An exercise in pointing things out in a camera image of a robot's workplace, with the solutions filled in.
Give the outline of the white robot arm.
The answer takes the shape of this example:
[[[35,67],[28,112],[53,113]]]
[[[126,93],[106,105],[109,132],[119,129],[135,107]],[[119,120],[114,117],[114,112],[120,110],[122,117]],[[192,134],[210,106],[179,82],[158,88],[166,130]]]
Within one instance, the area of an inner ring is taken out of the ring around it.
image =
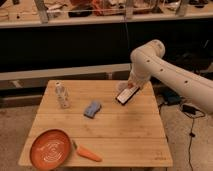
[[[157,39],[134,49],[128,82],[143,87],[155,77],[202,111],[213,114],[213,81],[166,62],[164,54],[165,46]]]

